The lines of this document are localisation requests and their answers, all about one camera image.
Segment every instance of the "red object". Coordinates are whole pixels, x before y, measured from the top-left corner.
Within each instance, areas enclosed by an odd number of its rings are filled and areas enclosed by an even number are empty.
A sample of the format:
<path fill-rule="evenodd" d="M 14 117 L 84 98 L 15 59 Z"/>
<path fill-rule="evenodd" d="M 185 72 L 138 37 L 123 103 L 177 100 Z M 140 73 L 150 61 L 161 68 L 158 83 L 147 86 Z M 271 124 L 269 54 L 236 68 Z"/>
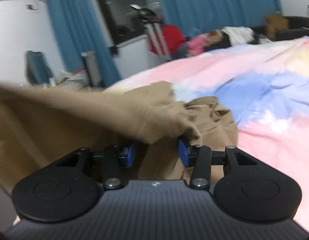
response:
<path fill-rule="evenodd" d="M 179 28 L 173 25 L 165 25 L 165 27 L 162 29 L 162 34 L 166 40 L 170 55 L 175 54 L 178 48 L 182 45 L 182 43 L 184 43 L 187 40 L 182 35 Z M 151 44 L 151 51 L 157 54 L 157 50 L 155 49 L 150 39 L 149 39 L 149 43 Z"/>

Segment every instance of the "bedspread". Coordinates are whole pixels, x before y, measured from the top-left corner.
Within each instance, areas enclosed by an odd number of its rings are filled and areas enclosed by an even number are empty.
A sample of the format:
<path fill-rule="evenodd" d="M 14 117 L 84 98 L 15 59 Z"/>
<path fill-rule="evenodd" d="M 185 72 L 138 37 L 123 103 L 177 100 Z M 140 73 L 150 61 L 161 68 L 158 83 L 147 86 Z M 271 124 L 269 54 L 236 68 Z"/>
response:
<path fill-rule="evenodd" d="M 160 80 L 174 84 L 177 101 L 216 96 L 232 110 L 238 147 L 301 186 L 295 221 L 309 231 L 309 38 L 241 45 L 168 62 L 115 87 Z"/>

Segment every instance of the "white logo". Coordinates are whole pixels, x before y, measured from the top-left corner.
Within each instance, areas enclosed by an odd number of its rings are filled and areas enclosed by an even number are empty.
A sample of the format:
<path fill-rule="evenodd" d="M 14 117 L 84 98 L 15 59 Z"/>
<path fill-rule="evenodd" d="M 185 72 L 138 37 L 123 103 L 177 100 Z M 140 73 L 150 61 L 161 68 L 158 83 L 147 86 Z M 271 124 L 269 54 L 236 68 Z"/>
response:
<path fill-rule="evenodd" d="M 152 183 L 151 185 L 154 187 L 159 187 L 161 183 L 157 181 L 157 182 Z"/>

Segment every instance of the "brown box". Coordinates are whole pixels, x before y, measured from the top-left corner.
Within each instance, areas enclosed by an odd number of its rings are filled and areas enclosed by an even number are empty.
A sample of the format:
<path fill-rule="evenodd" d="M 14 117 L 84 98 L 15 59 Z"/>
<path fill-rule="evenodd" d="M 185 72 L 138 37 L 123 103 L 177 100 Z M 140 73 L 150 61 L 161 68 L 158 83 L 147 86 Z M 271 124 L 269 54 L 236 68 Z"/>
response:
<path fill-rule="evenodd" d="M 264 20 L 266 35 L 273 41 L 275 40 L 277 31 L 289 28 L 289 21 L 282 14 L 266 15 L 264 16 Z"/>

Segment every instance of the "gray ribbed surface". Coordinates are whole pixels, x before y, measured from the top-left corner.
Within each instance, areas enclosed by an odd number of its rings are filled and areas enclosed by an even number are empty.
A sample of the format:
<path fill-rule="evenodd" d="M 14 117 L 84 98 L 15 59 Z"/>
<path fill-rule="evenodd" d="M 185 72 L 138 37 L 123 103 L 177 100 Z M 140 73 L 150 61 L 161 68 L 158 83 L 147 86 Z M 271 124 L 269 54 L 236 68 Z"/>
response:
<path fill-rule="evenodd" d="M 292 220 L 248 225 L 223 213 L 207 192 L 183 181 L 131 181 L 106 192 L 82 217 L 54 225 L 22 221 L 6 233 L 11 240 L 253 239 L 304 240 L 308 234 Z"/>

